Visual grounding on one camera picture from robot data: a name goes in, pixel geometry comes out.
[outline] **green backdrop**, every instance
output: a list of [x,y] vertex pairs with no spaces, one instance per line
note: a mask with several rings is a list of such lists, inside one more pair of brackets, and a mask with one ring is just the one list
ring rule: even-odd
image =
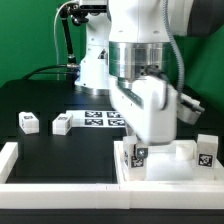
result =
[[[64,2],[0,1],[0,86],[36,68],[56,64],[53,23],[56,7]],[[60,62],[66,63],[67,53],[60,20],[57,31]],[[74,51],[80,61],[85,54],[85,27],[74,27],[71,31]],[[186,84],[224,112],[224,27],[209,38],[178,37],[177,42],[186,65]],[[177,76],[174,57],[171,61],[170,79],[174,81]]]

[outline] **white cube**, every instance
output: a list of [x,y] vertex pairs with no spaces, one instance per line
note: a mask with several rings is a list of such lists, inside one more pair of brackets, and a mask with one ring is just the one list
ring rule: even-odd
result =
[[214,168],[218,152],[218,136],[198,135],[196,166]]
[[66,135],[72,127],[72,114],[60,114],[53,121],[53,134]]
[[19,113],[19,126],[25,134],[39,133],[39,120],[31,112]]

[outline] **white block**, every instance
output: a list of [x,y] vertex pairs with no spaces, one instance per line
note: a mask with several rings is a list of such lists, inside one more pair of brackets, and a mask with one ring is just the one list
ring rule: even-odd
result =
[[193,144],[179,144],[176,145],[176,160],[187,161],[194,158]]
[[196,166],[211,169],[215,166],[218,152],[218,136],[198,135]]
[[97,209],[129,209],[130,192],[118,184],[97,185]]
[[31,112],[19,113],[19,126],[25,134],[33,134],[39,132],[39,120]]
[[136,136],[126,136],[124,140],[123,172],[126,180],[144,180],[146,178],[147,161],[137,159],[134,155],[135,144],[138,143]]
[[59,114],[52,124],[53,134],[66,135],[72,127],[72,118],[72,114]]
[[0,184],[4,184],[18,158],[18,143],[7,142],[0,152]]

